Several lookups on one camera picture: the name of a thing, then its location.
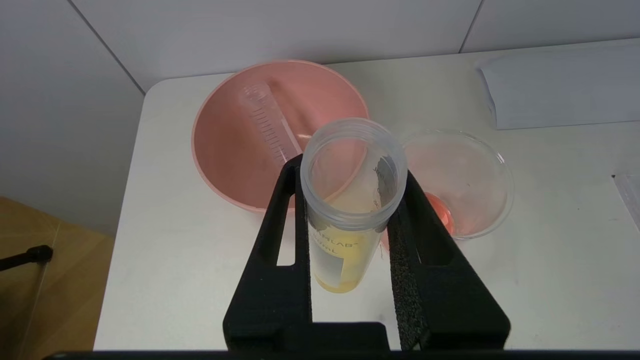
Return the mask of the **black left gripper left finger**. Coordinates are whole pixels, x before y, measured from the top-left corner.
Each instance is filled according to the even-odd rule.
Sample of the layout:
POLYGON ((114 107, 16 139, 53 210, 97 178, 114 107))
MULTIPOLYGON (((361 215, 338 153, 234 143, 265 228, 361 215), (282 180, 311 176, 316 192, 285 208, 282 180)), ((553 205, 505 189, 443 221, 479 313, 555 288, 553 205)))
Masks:
POLYGON ((307 205, 297 155, 281 169, 246 266, 222 321, 227 349, 270 350, 289 326, 313 321, 307 205), (294 262, 278 265, 290 199, 294 262))

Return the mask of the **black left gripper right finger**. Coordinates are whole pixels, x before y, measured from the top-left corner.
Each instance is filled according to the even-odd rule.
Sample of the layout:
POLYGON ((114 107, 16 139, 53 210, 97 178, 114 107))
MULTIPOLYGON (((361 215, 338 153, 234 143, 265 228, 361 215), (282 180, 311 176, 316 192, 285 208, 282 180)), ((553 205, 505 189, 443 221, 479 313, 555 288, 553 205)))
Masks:
POLYGON ((509 318, 411 173, 387 235, 403 351, 503 350, 509 318))

